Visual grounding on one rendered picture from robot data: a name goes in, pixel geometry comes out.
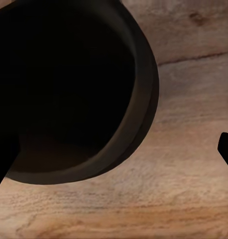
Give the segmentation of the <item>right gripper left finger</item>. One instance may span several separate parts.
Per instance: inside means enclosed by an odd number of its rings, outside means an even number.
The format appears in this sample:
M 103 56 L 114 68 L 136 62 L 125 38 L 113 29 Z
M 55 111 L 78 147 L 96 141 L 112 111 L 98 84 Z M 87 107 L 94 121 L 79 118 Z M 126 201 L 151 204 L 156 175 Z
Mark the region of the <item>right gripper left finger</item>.
M 0 136 L 0 184 L 20 153 L 17 133 Z

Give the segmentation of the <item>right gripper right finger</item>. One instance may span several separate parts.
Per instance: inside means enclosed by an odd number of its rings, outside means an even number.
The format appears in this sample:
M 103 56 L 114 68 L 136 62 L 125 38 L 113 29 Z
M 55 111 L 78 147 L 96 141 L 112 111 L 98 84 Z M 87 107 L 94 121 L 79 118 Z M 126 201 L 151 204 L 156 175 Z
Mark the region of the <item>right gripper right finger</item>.
M 218 144 L 218 151 L 222 155 L 223 159 L 228 164 L 228 133 L 222 132 Z

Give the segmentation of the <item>cauldron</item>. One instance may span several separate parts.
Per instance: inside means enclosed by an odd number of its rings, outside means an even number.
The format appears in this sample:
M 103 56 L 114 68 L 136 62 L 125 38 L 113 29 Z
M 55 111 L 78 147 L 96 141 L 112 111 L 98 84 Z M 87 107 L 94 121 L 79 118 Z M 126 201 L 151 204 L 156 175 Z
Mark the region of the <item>cauldron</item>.
M 5 175 L 88 180 L 124 162 L 159 100 L 151 46 L 120 0 L 16 0 L 0 8 L 0 136 L 20 153 Z

